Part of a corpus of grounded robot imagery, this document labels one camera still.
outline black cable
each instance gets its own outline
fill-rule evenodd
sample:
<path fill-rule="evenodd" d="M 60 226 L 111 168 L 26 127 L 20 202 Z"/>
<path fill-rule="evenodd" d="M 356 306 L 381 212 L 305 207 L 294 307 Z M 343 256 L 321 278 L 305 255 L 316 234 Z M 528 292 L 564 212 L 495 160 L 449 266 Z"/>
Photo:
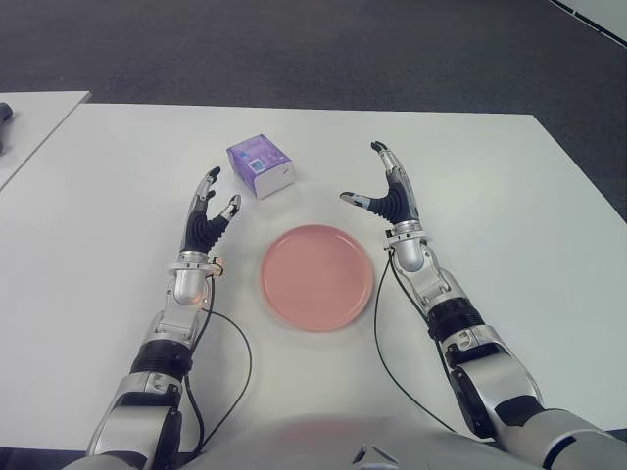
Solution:
<path fill-rule="evenodd" d="M 198 338 L 196 338 L 196 341 L 189 349 L 192 354 L 194 353 L 194 351 L 196 351 L 196 348 L 198 347 L 200 340 L 203 339 L 203 335 L 205 334 L 207 325 L 209 325 L 209 319 L 212 317 L 212 313 L 214 311 L 214 300 L 216 299 L 216 280 L 214 279 L 214 276 L 211 277 L 210 287 L 211 287 L 212 293 L 209 299 L 209 308 L 207 309 L 203 308 L 203 311 L 207 313 L 207 318 L 205 318 L 205 323 L 203 323 L 203 327 L 200 329 L 200 333 L 198 333 Z"/>
<path fill-rule="evenodd" d="M 189 348 L 192 355 L 194 354 L 194 351 L 196 351 L 196 348 L 200 344 L 200 340 L 202 340 L 203 336 L 205 335 L 205 330 L 207 330 L 207 325 L 209 325 L 209 320 L 212 316 L 214 300 L 216 299 L 216 280 L 214 279 L 213 276 L 211 277 L 210 286 L 211 286 L 212 292 L 211 292 L 211 297 L 209 300 L 209 309 L 208 310 L 203 309 L 203 311 L 207 313 L 207 317 L 205 318 L 205 322 L 203 323 L 203 326 L 200 329 L 200 332 L 198 333 L 198 337 L 196 338 L 196 341 L 194 341 L 194 343 Z M 185 392 L 187 393 L 189 402 L 191 403 L 192 409 L 194 410 L 194 414 L 196 415 L 196 420 L 198 421 L 198 443 L 196 444 L 196 446 L 194 447 L 194 449 L 192 450 L 191 454 L 189 455 L 189 457 L 187 458 L 185 462 L 185 463 L 189 463 L 193 459 L 195 459 L 198 455 L 200 455 L 200 452 L 203 449 L 203 440 L 205 439 L 205 422 L 203 421 L 203 414 L 201 413 L 200 408 L 198 407 L 198 404 L 196 403 L 196 399 L 194 399 L 194 394 L 192 393 L 192 388 L 191 388 L 191 385 L 189 384 L 189 374 L 185 374 L 185 377 L 183 377 L 183 383 L 185 385 Z"/>
<path fill-rule="evenodd" d="M 238 331 L 238 333 L 240 334 L 240 336 L 244 340 L 244 343 L 246 344 L 246 351 L 248 352 L 248 374 L 246 376 L 246 383 L 244 384 L 244 387 L 242 388 L 242 391 L 239 393 L 239 395 L 237 396 L 237 399 L 235 399 L 235 401 L 233 402 L 231 407 L 228 408 L 228 410 L 226 411 L 226 413 L 224 414 L 222 419 L 219 420 L 219 422 L 215 425 L 215 427 L 211 431 L 211 433 L 209 433 L 207 438 L 203 441 L 203 444 L 201 445 L 201 450 L 203 449 L 204 446 L 207 445 L 207 442 L 209 441 L 209 439 L 211 439 L 214 436 L 214 434 L 217 432 L 217 430 L 222 425 L 222 423 L 224 423 L 224 421 L 226 421 L 226 419 L 231 414 L 233 409 L 235 409 L 235 406 L 237 406 L 237 404 L 240 402 L 242 397 L 244 397 L 244 394 L 248 390 L 248 386 L 251 383 L 251 376 L 253 375 L 253 352 L 251 350 L 251 344 L 249 343 L 248 338 L 246 337 L 246 334 L 237 325 L 237 323 L 235 323 L 233 320 L 231 320 L 228 316 L 222 315 L 221 313 L 218 313 L 217 311 L 214 311 L 214 315 L 219 316 L 220 318 L 223 318 L 224 320 L 228 321 L 231 325 L 233 325 L 233 327 L 235 327 L 235 329 Z"/>
<path fill-rule="evenodd" d="M 185 461 L 185 463 L 189 463 L 198 455 L 200 455 L 200 451 L 202 450 L 202 443 L 205 439 L 205 422 L 203 421 L 203 414 L 200 412 L 200 408 L 198 407 L 196 399 L 194 398 L 194 394 L 192 393 L 192 387 L 191 385 L 189 385 L 188 374 L 185 374 L 185 377 L 183 377 L 183 383 L 185 384 L 185 392 L 187 392 L 189 402 L 191 403 L 194 414 L 196 415 L 196 419 L 198 420 L 198 444 L 196 444 L 196 446 L 192 450 L 192 453 Z"/>
<path fill-rule="evenodd" d="M 424 316 L 424 313 L 422 313 L 422 308 L 420 308 L 420 306 L 418 306 L 418 304 L 415 302 L 415 300 L 410 295 L 408 290 L 405 288 L 405 285 L 403 284 L 403 282 L 401 282 L 401 279 L 399 278 L 399 274 L 396 271 L 396 267 L 394 265 L 394 260 L 392 258 L 393 255 L 394 255 L 393 251 L 390 251 L 388 253 L 388 257 L 389 257 L 388 262 L 390 263 L 390 267 L 392 268 L 392 273 L 394 274 L 394 277 L 396 278 L 396 282 L 399 283 L 399 286 L 403 290 L 403 293 L 405 294 L 405 297 L 408 298 L 408 300 L 411 302 L 411 304 L 413 305 L 415 310 L 420 315 L 420 318 L 422 318 L 424 320 L 424 324 L 427 326 L 427 328 L 429 328 L 429 323 L 427 321 L 426 316 Z M 435 344 L 435 349 L 438 351 L 438 356 L 440 357 L 440 363 L 442 364 L 442 368 L 444 369 L 444 375 L 446 376 L 447 380 L 449 382 L 451 382 L 451 376 L 449 375 L 449 367 L 447 367 L 447 362 L 446 362 L 446 360 L 444 360 L 444 354 L 442 353 L 442 348 L 440 347 L 440 343 L 438 342 L 438 340 L 435 340 L 435 339 L 433 340 L 433 343 Z"/>
<path fill-rule="evenodd" d="M 189 402 L 192 405 L 192 409 L 194 410 L 194 414 L 196 415 L 196 419 L 198 420 L 198 427 L 199 427 L 198 444 L 196 444 L 196 447 L 194 447 L 194 449 L 190 453 L 190 455 L 187 458 L 187 460 L 185 461 L 185 463 L 191 462 L 192 460 L 194 460 L 196 457 L 198 457 L 200 455 L 200 453 L 202 452 L 203 448 L 207 445 L 209 440 L 214 436 L 214 434 L 217 432 L 217 430 L 222 426 L 224 421 L 226 421 L 226 419 L 228 419 L 230 414 L 233 412 L 235 407 L 239 404 L 240 400 L 244 397 L 244 394 L 248 390 L 248 387 L 249 387 L 249 385 L 251 383 L 251 377 L 253 375 L 253 352 L 252 352 L 252 349 L 251 349 L 251 344 L 248 341 L 248 338 L 246 337 L 246 334 L 244 333 L 244 331 L 239 327 L 239 325 L 237 325 L 237 323 L 235 323 L 233 320 L 231 320 L 226 315 L 223 315 L 223 314 L 218 313 L 217 311 L 213 311 L 213 310 L 205 310 L 205 309 L 203 309 L 203 311 L 205 311 L 207 313 L 207 320 L 205 321 L 205 324 L 203 325 L 201 333 L 200 333 L 200 335 L 198 337 L 198 340 L 196 341 L 195 344 L 197 345 L 198 342 L 200 341 L 200 338 L 202 337 L 203 333 L 205 332 L 207 324 L 209 323 L 209 318 L 211 316 L 215 315 L 215 316 L 218 316 L 218 317 L 226 320 L 227 322 L 229 322 L 237 330 L 237 332 L 240 334 L 240 336 L 244 340 L 244 344 L 246 345 L 246 351 L 248 353 L 248 374 L 246 376 L 246 382 L 244 383 L 244 387 L 242 388 L 242 391 L 237 396 L 237 399 L 235 399 L 235 401 L 233 402 L 231 407 L 228 408 L 226 413 L 224 413 L 222 418 L 218 421 L 218 423 L 215 425 L 214 429 L 209 433 L 209 435 L 206 438 L 205 438 L 205 423 L 203 421 L 202 414 L 200 412 L 200 409 L 198 408 L 198 405 L 196 404 L 196 401 L 194 400 L 194 395 L 192 393 L 192 389 L 191 389 L 191 386 L 189 384 L 189 378 L 188 378 L 187 375 L 185 376 L 185 390 L 187 392 L 187 396 L 189 397 Z"/>
<path fill-rule="evenodd" d="M 378 320 L 379 298 L 381 296 L 381 288 L 383 287 L 383 281 L 385 280 L 385 275 L 387 274 L 388 268 L 390 266 L 392 266 L 392 271 L 394 272 L 394 266 L 393 266 L 393 263 L 392 263 L 392 254 L 391 253 L 390 253 L 390 258 L 388 259 L 388 262 L 385 264 L 385 269 L 383 269 L 383 274 L 381 274 L 381 279 L 379 280 L 379 287 L 376 290 L 376 300 L 374 301 L 374 344 L 376 345 L 376 351 L 377 351 L 377 353 L 379 355 L 379 359 L 381 360 L 381 364 L 383 365 L 383 368 L 387 372 L 388 376 L 390 377 L 390 379 L 392 379 L 392 382 L 394 382 L 396 384 L 396 386 L 401 390 L 401 392 L 403 392 L 405 394 L 405 396 L 408 399 L 410 399 L 416 406 L 418 406 L 420 409 L 422 409 L 422 411 L 427 413 L 429 416 L 431 416 L 433 419 L 435 419 L 438 423 L 440 423 L 446 429 L 448 429 L 452 433 L 456 433 L 457 431 L 455 429 L 453 429 L 451 426 L 449 426 L 447 423 L 445 423 L 440 418 L 438 418 L 435 414 L 433 414 L 431 411 L 429 411 L 429 409 L 427 409 L 422 403 L 420 403 L 417 399 L 415 399 L 405 389 L 405 387 L 403 387 L 399 383 L 399 381 L 394 376 L 394 374 L 392 373 L 392 371 L 388 367 L 387 363 L 385 362 L 385 359 L 383 358 L 383 353 L 381 352 L 381 347 L 379 345 L 379 336 L 378 336 L 378 333 L 377 333 L 377 320 Z"/>

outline small cardboard box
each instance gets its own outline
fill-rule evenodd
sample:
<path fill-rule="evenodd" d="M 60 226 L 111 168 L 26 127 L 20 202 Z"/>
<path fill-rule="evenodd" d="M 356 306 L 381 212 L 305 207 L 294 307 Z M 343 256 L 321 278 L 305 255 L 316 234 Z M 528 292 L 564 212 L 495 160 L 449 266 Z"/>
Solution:
<path fill-rule="evenodd" d="M 294 165 L 263 134 L 226 149 L 235 173 L 262 199 L 294 182 Z"/>

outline white table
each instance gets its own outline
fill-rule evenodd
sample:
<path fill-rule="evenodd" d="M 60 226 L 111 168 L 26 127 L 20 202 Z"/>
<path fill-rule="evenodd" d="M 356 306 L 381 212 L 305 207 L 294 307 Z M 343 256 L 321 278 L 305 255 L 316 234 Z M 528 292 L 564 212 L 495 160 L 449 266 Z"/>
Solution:
<path fill-rule="evenodd" d="M 13 109 L 11 120 L 0 125 L 0 191 L 28 158 L 78 106 L 88 91 L 0 93 L 0 103 Z"/>
<path fill-rule="evenodd" d="M 260 132 L 294 159 L 298 181 L 256 201 L 224 149 Z M 249 393 L 216 439 L 304 413 L 432 425 L 378 363 L 373 302 L 349 327 L 305 333 L 277 321 L 257 286 L 267 246 L 307 223 L 352 234 L 380 275 L 387 224 L 338 199 L 343 190 L 385 192 L 373 139 L 405 163 L 440 262 L 534 374 L 547 406 L 624 427 L 627 229 L 533 117 L 88 104 L 0 198 L 0 445 L 86 447 L 162 306 L 191 194 L 214 165 L 222 174 L 211 212 L 243 197 L 215 249 L 226 263 L 216 307 L 248 333 L 256 360 Z M 465 430 L 432 343 L 392 279 L 381 311 L 399 379 Z M 236 333 L 212 320 L 192 377 L 208 427 L 245 366 Z M 183 408 L 191 448 L 196 424 Z"/>

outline round plate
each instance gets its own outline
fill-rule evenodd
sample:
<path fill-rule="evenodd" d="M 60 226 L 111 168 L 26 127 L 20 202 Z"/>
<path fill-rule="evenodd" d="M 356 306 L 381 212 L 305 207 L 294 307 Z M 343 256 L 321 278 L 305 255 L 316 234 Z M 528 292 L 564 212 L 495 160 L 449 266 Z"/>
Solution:
<path fill-rule="evenodd" d="M 372 293 L 374 273 L 363 247 L 327 225 L 304 225 L 265 252 L 262 294 L 291 325 L 328 331 L 351 322 Z"/>

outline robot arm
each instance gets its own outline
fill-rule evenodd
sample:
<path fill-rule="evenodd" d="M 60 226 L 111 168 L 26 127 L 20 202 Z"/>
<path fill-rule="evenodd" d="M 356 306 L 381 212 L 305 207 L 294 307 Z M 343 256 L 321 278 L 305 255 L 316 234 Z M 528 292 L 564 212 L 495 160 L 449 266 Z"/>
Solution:
<path fill-rule="evenodd" d="M 121 379 L 111 404 L 94 432 L 87 457 L 70 469 L 173 468 L 180 441 L 181 382 L 192 367 L 192 354 L 211 309 L 213 280 L 221 262 L 208 251 L 240 208 L 234 196 L 208 220 L 208 200 L 215 194 L 219 167 L 207 173 L 192 199 L 180 251 L 170 268 L 166 304 L 153 320 L 130 372 Z"/>
<path fill-rule="evenodd" d="M 340 198 L 394 225 L 388 230 L 392 268 L 410 282 L 429 335 L 444 351 L 449 381 L 468 428 L 508 452 L 547 469 L 618 468 L 627 447 L 561 409 L 545 409 L 527 369 L 486 325 L 453 275 L 440 267 L 422 231 L 409 179 L 394 154 L 373 142 L 385 165 L 388 195 Z"/>

